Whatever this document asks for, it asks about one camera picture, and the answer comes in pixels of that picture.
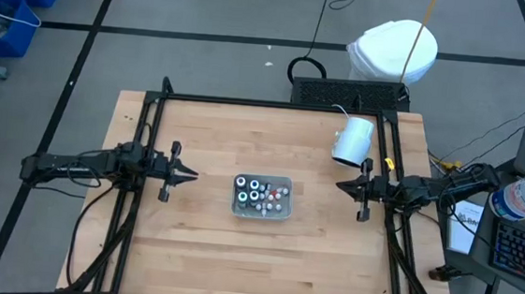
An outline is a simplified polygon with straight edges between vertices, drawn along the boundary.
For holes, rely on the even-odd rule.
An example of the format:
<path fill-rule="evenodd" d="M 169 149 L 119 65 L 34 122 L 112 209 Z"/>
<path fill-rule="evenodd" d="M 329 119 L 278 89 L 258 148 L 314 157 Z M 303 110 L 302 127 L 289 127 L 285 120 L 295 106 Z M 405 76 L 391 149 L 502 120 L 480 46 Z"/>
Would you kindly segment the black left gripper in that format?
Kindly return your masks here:
<path fill-rule="evenodd" d="M 176 160 L 181 154 L 182 146 L 179 141 L 173 141 L 170 149 L 170 156 L 166 156 L 161 151 L 155 151 L 152 159 L 152 165 L 150 166 L 150 176 L 154 179 L 160 179 L 163 181 L 163 186 L 159 190 L 158 200 L 161 202 L 168 202 L 168 191 L 169 187 L 173 185 L 173 176 L 175 175 Z M 186 167 L 181 160 L 178 161 L 177 171 L 183 172 L 184 174 L 192 174 L 195 176 L 184 176 L 178 175 L 176 184 L 182 184 L 191 182 L 197 179 L 198 173 Z"/>

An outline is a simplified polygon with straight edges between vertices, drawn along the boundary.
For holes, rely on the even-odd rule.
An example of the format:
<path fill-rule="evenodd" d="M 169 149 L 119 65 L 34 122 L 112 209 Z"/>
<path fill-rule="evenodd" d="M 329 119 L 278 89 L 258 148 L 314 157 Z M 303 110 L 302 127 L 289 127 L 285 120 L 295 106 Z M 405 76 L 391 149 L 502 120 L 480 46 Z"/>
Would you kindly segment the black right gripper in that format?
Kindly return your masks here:
<path fill-rule="evenodd" d="M 362 174 L 359 177 L 359 183 L 358 178 L 336 183 L 336 186 L 354 202 L 359 201 L 361 203 L 361 209 L 357 212 L 357 221 L 360 223 L 370 220 L 369 201 L 383 201 L 389 188 L 388 175 L 370 177 L 373 169 L 372 164 L 372 159 L 364 160 L 361 165 Z"/>

